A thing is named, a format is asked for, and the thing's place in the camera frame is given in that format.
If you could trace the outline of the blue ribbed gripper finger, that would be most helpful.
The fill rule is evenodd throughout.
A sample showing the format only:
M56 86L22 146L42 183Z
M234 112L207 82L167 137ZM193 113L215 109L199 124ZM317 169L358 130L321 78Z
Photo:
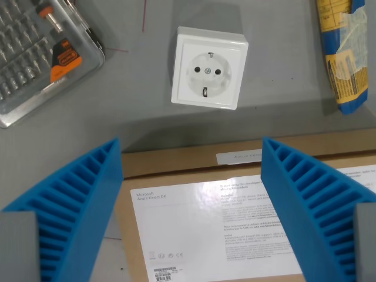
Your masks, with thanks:
M123 183L115 138L51 174L8 204L33 212L42 281L89 281Z
M375 280L375 193L264 138L261 180L306 281Z

